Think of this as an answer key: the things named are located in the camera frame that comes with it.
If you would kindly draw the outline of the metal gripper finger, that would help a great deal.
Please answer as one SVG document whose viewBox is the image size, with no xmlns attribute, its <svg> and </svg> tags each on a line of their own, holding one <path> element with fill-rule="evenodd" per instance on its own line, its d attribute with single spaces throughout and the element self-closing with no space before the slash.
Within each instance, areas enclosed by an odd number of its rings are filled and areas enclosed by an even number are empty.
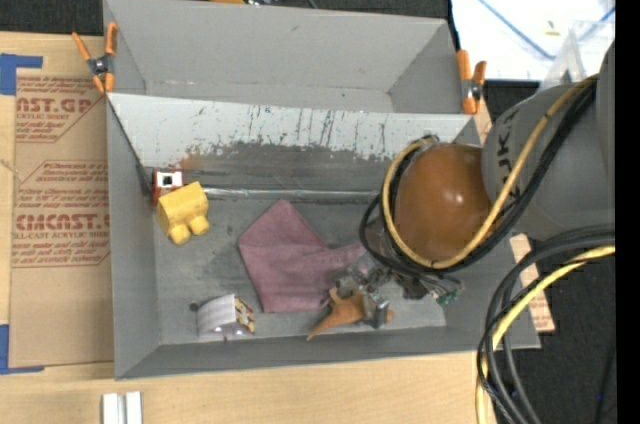
<svg viewBox="0 0 640 424">
<path fill-rule="evenodd" d="M 339 300 L 346 300 L 354 296 L 361 296 L 360 286 L 361 284 L 353 276 L 342 276 L 335 282 L 336 296 Z"/>
<path fill-rule="evenodd" d="M 392 319 L 389 299 L 378 291 L 366 294 L 366 318 L 374 329 L 385 326 Z"/>
</svg>

